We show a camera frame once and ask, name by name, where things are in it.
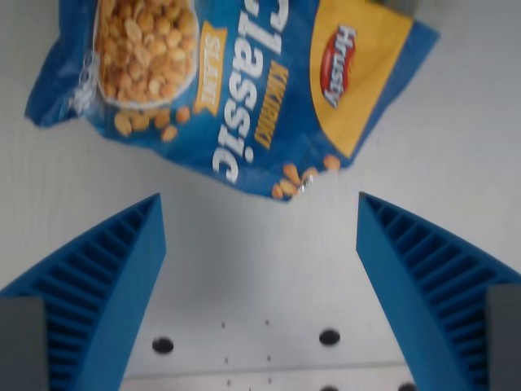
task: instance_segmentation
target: hrusty logo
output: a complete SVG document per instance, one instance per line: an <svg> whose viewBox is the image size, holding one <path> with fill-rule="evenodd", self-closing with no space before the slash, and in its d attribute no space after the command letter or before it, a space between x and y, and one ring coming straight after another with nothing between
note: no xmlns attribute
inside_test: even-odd
<svg viewBox="0 0 521 391"><path fill-rule="evenodd" d="M340 98L349 87L349 67L356 52L356 36L355 29L339 25L327 42L322 56L320 87L324 98L333 108L339 106Z"/></svg>

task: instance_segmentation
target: hole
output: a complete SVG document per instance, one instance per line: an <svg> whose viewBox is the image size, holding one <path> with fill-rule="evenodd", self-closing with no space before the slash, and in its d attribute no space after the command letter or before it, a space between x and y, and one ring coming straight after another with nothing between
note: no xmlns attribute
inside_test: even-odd
<svg viewBox="0 0 521 391"><path fill-rule="evenodd" d="M173 350L173 342L170 338L161 336L152 341L152 348L157 354L169 354Z"/></svg>
<svg viewBox="0 0 521 391"><path fill-rule="evenodd" d="M340 342L340 333L332 328L324 330L318 337L324 346L335 346Z"/></svg>
<svg viewBox="0 0 521 391"><path fill-rule="evenodd" d="M398 391L418 391L418 389L412 383L405 383L398 387Z"/></svg>

